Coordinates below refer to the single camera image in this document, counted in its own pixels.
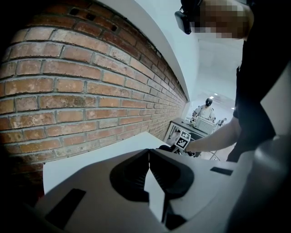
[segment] black head-mounted camera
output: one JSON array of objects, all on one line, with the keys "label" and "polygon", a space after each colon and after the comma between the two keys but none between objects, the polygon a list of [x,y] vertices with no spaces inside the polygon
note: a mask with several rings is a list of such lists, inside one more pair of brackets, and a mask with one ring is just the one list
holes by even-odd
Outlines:
[{"label": "black head-mounted camera", "polygon": [[190,23],[199,15],[199,8],[202,0],[181,0],[182,7],[175,12],[179,28],[187,35],[191,33]]}]

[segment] table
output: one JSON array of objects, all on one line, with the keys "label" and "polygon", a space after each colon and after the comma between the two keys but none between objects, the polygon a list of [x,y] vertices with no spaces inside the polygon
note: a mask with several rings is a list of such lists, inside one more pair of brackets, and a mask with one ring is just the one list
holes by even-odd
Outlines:
[{"label": "table", "polygon": [[183,120],[182,118],[176,118],[176,119],[172,120],[170,123],[169,129],[165,135],[164,142],[166,142],[166,140],[172,135],[172,133],[174,132],[176,127],[182,128],[187,132],[191,132],[191,133],[196,134],[197,138],[194,138],[194,140],[208,136],[207,133],[205,133],[199,129],[195,129],[195,128],[193,128],[193,126],[188,125],[185,122],[186,122],[186,120]]},{"label": "table", "polygon": [[44,192],[45,194],[48,193],[72,174],[92,163],[100,162],[132,151],[146,148],[156,149],[161,145],[167,144],[148,132],[143,132],[97,150],[69,158],[46,162],[43,167]]}]

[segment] black slot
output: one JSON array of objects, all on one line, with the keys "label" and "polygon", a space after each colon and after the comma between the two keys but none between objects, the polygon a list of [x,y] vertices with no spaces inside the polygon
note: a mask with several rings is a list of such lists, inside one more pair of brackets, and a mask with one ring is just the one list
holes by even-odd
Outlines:
[{"label": "black slot", "polygon": [[47,215],[46,220],[64,229],[74,210],[85,195],[85,191],[73,188]]},{"label": "black slot", "polygon": [[224,168],[220,168],[220,167],[213,167],[212,169],[210,169],[210,171],[224,174],[227,176],[230,176],[233,172],[233,170],[224,169]]}]

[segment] brick wall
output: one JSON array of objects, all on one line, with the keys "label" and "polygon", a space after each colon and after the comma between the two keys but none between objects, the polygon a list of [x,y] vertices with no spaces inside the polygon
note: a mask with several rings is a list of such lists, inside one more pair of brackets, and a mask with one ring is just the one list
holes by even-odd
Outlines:
[{"label": "brick wall", "polygon": [[140,132],[163,139],[186,97],[155,47],[116,13],[60,1],[16,32],[0,68],[0,138],[16,185],[46,161]]}]

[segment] black shirt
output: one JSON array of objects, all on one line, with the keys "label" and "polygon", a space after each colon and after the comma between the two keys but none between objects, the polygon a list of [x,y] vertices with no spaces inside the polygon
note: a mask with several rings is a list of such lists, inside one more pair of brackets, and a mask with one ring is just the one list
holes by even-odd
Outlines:
[{"label": "black shirt", "polygon": [[236,75],[236,107],[241,134],[228,161],[237,162],[246,151],[255,150],[275,136],[275,130],[260,102],[280,77],[290,59],[290,4],[261,1],[251,9],[254,24],[243,45]]}]

